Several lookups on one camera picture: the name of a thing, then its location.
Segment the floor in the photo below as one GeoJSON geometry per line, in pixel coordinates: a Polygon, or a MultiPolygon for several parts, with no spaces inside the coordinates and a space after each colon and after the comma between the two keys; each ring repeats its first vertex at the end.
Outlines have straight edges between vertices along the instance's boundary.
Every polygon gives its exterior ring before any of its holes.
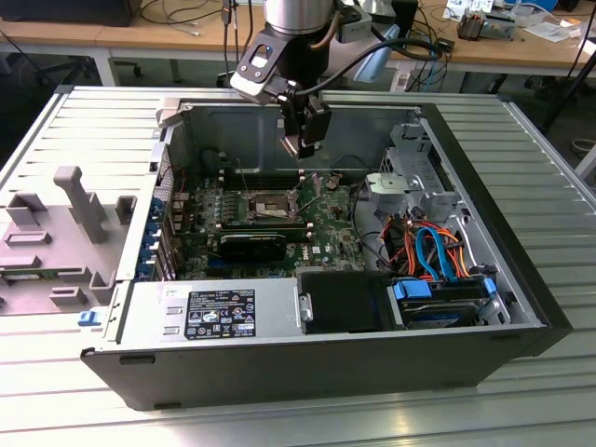
{"type": "MultiPolygon", "coordinates": [[[[12,74],[0,75],[0,163],[4,164],[10,157],[20,139],[34,122],[51,96],[54,87],[39,86],[35,80],[35,67],[47,67],[56,63],[67,61],[65,57],[32,55],[33,62],[20,57],[12,66],[12,74]]],[[[180,70],[183,77],[181,84],[173,83],[168,61],[139,60],[142,66],[143,77],[134,76],[130,67],[119,67],[120,82],[127,87],[215,87],[218,73],[224,70],[224,64],[217,61],[180,61],[180,70]]],[[[59,84],[65,72],[51,74],[50,78],[59,84]]],[[[455,91],[459,86],[461,74],[449,74],[443,85],[443,91],[455,91]]],[[[542,99],[535,91],[524,86],[525,76],[511,75],[500,89],[500,95],[516,102],[530,119],[539,124],[551,101],[550,98],[542,99]]],[[[494,80],[493,75],[472,74],[464,88],[466,93],[483,93],[494,80]]],[[[347,85],[353,89],[388,90],[391,82],[391,73],[387,71],[380,82],[375,85],[349,82],[347,85]]],[[[99,85],[99,79],[86,79],[80,75],[75,82],[77,85],[99,85]]],[[[576,102],[570,103],[552,126],[548,138],[560,151],[562,156],[573,167],[577,165],[581,153],[574,151],[572,140],[596,140],[596,102],[591,96],[580,97],[576,102]]],[[[588,183],[594,185],[594,174],[588,178],[588,183]]]]}

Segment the metal case frame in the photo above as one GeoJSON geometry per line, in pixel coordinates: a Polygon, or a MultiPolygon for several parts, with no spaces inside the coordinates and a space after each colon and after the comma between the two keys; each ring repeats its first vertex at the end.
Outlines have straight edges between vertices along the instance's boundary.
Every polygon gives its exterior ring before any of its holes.
{"type": "MultiPolygon", "coordinates": [[[[367,105],[367,98],[330,96],[330,105],[367,105]]],[[[128,406],[152,410],[475,386],[509,360],[537,356],[572,330],[437,107],[410,104],[401,97],[379,100],[375,106],[418,108],[458,186],[467,192],[466,199],[544,326],[309,336],[300,343],[272,339],[219,347],[148,344],[130,349],[118,344],[133,292],[133,284],[125,281],[116,289],[110,318],[114,321],[106,329],[104,343],[84,350],[81,359],[128,406]]]]}

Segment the blue latch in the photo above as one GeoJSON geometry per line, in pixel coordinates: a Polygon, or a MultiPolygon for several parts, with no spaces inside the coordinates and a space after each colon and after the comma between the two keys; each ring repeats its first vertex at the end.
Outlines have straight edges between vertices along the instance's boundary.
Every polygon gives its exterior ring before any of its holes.
{"type": "Polygon", "coordinates": [[[81,327],[101,326],[102,321],[100,319],[100,314],[95,310],[81,312],[78,316],[78,325],[81,327]]]}
{"type": "Polygon", "coordinates": [[[483,282],[486,291],[488,291],[489,296],[492,297],[496,293],[496,286],[494,284],[494,281],[490,278],[485,278],[483,282]]]}
{"type": "Polygon", "coordinates": [[[398,300],[432,297],[430,286],[422,279],[404,279],[393,286],[393,292],[398,300]]]}

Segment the sticker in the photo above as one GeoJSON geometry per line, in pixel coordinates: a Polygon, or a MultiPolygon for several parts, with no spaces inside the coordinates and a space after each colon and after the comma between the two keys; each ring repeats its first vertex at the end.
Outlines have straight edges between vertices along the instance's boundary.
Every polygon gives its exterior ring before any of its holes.
{"type": "Polygon", "coordinates": [[[254,290],[190,291],[186,296],[188,340],[255,336],[254,290]]]}
{"type": "Polygon", "coordinates": [[[161,291],[159,302],[161,302],[161,300],[169,300],[174,298],[186,298],[192,289],[193,288],[191,286],[177,286],[173,284],[164,286],[163,290],[161,291]]]}

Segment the power supply label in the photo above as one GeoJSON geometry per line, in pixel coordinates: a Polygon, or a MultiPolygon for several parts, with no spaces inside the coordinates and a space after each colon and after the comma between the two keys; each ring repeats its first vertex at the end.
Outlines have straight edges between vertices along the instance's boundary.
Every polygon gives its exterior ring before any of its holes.
{"type": "Polygon", "coordinates": [[[254,290],[191,291],[184,336],[188,340],[254,337],[254,305],[254,290]]]}

